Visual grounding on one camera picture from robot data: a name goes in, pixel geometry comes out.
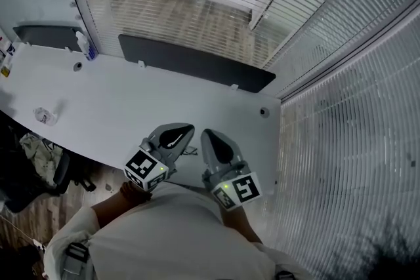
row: black desk divider panel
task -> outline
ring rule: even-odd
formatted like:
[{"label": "black desk divider panel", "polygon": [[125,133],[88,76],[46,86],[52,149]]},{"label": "black desk divider panel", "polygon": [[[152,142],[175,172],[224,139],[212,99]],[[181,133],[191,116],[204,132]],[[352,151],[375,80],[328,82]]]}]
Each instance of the black desk divider panel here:
[{"label": "black desk divider panel", "polygon": [[75,52],[81,52],[75,35],[76,31],[81,31],[78,27],[30,25],[13,27],[13,30],[22,42],[34,46],[59,49],[69,47]]},{"label": "black desk divider panel", "polygon": [[268,71],[183,46],[143,37],[118,36],[127,61],[143,61],[147,66],[183,73],[209,81],[259,92],[276,75]]}]

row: small bottle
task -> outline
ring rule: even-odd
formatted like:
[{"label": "small bottle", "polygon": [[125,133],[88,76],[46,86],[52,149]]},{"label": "small bottle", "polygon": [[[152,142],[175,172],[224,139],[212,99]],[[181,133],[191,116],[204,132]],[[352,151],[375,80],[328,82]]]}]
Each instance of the small bottle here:
[{"label": "small bottle", "polygon": [[76,32],[77,44],[79,45],[82,53],[86,56],[88,61],[93,61],[98,53],[94,47],[91,46],[87,38],[80,31]]},{"label": "small bottle", "polygon": [[7,38],[5,32],[3,32],[1,28],[0,28],[0,49],[5,54],[10,54],[11,56],[13,56],[14,52],[16,52],[11,41]]}]

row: white shirt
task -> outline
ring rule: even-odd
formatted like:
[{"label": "white shirt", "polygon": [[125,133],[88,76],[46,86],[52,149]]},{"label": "white shirt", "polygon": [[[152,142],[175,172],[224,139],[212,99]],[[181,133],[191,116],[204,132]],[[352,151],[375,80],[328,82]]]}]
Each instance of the white shirt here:
[{"label": "white shirt", "polygon": [[298,280],[310,279],[287,255],[253,245],[224,227],[214,201],[165,182],[154,190],[149,203],[102,229],[94,210],[82,208],[47,247],[44,265],[50,280],[60,279],[60,258],[70,242],[86,237],[99,280],[273,280],[279,255],[283,269]]}]

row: sleeve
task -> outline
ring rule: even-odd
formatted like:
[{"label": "sleeve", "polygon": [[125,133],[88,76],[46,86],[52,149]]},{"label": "sleeve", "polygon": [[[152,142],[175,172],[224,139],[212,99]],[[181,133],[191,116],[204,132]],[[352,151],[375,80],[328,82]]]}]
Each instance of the sleeve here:
[{"label": "sleeve", "polygon": [[284,252],[270,249],[263,244],[253,243],[261,252],[265,253],[276,264],[275,279],[293,279],[292,276],[284,276],[284,273],[291,273],[296,280],[312,280],[313,276],[306,271],[296,260]]},{"label": "sleeve", "polygon": [[90,207],[83,207],[57,232],[44,255],[45,273],[50,280],[61,279],[63,254],[68,245],[90,239],[99,229],[95,211]]}]

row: desk surface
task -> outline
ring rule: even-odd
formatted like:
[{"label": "desk surface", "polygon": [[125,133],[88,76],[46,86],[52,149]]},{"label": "desk surface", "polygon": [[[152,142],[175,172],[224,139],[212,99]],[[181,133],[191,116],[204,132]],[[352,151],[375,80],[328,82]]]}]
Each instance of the desk surface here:
[{"label": "desk surface", "polygon": [[[76,62],[82,62],[74,72]],[[57,124],[35,120],[33,109],[61,106]],[[260,108],[270,110],[263,119]],[[224,132],[240,146],[266,193],[273,190],[278,162],[280,101],[122,58],[99,55],[89,62],[79,52],[20,45],[8,78],[0,78],[0,109],[56,144],[122,169],[133,146],[157,126],[184,122],[196,127],[191,146],[198,156],[181,156],[172,181],[202,186],[205,169],[200,134]]]}]

